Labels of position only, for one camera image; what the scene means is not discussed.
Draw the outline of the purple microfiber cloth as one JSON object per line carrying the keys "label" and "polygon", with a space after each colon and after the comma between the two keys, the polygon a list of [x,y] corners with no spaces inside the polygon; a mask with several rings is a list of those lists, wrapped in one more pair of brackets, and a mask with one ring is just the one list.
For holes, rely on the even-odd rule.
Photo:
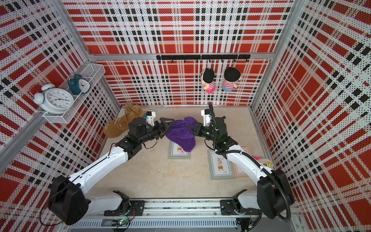
{"label": "purple microfiber cloth", "polygon": [[176,120],[166,133],[166,137],[178,144],[184,151],[191,152],[196,146],[196,139],[187,128],[187,124],[197,122],[193,117],[186,117],[183,120]]}

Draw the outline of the green frame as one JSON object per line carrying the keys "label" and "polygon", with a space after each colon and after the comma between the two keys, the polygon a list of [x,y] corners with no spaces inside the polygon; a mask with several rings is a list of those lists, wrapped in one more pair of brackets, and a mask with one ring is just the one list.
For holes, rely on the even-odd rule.
{"label": "green frame", "polygon": [[190,153],[184,151],[178,144],[171,142],[169,146],[169,159],[190,159]]}
{"label": "green frame", "polygon": [[235,173],[231,162],[215,151],[208,150],[210,177],[212,180],[234,179]]}

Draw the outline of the pink picture frame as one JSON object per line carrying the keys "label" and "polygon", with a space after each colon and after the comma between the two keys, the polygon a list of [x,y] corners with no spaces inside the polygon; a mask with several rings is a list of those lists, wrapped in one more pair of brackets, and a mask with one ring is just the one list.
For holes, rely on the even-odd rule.
{"label": "pink picture frame", "polygon": [[[250,150],[249,150],[248,146],[242,147],[242,149],[243,149],[244,152],[246,152],[248,154],[250,153]],[[233,162],[232,162],[232,165],[233,165],[233,170],[234,170],[235,177],[248,177],[248,175],[238,165],[236,165]]]}

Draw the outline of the pink object behind right arm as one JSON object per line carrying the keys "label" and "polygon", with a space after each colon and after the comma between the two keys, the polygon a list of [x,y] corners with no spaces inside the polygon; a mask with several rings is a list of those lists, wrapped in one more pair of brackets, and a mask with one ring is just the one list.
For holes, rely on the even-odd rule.
{"label": "pink object behind right arm", "polygon": [[267,158],[260,158],[260,157],[255,156],[254,159],[259,163],[259,164],[257,164],[258,167],[264,165],[264,166],[266,166],[268,168],[271,168],[273,170],[276,169],[275,165]]}

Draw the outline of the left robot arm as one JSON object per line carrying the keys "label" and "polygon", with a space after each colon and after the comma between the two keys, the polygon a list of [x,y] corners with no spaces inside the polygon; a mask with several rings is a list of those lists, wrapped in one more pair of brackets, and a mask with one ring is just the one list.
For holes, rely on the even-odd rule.
{"label": "left robot arm", "polygon": [[162,139],[173,122],[173,119],[160,118],[149,124],[145,118],[135,118],[129,124],[128,134],[115,143],[108,153],[69,177],[53,179],[48,209],[66,225],[73,225],[86,214],[95,212],[129,212],[129,196],[118,190],[113,195],[103,197],[89,197],[88,192],[112,170],[133,158],[146,142]]}

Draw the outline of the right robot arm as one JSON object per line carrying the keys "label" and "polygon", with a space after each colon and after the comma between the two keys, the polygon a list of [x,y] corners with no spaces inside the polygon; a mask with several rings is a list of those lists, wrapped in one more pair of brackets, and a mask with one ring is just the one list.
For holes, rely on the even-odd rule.
{"label": "right robot arm", "polygon": [[265,166],[253,156],[244,152],[242,147],[227,133],[225,117],[211,117],[205,126],[195,122],[187,125],[193,135],[213,142],[213,150],[228,161],[240,167],[257,186],[256,202],[258,209],[268,218],[291,220],[291,206],[295,199],[286,174],[280,169]]}

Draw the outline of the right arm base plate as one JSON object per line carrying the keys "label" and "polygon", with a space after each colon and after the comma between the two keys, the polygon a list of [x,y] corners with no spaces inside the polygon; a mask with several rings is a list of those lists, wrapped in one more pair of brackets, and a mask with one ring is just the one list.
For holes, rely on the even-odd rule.
{"label": "right arm base plate", "polygon": [[260,211],[254,208],[243,208],[237,200],[220,200],[221,214],[224,216],[251,216],[259,215]]}

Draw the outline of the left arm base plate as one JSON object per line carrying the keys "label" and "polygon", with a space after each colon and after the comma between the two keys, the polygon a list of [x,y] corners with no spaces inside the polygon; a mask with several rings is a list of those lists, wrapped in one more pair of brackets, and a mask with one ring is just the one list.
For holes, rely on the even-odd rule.
{"label": "left arm base plate", "polygon": [[105,217],[117,217],[117,216],[142,216],[145,201],[143,200],[129,200],[122,202],[121,205],[116,210],[107,210],[104,212]]}

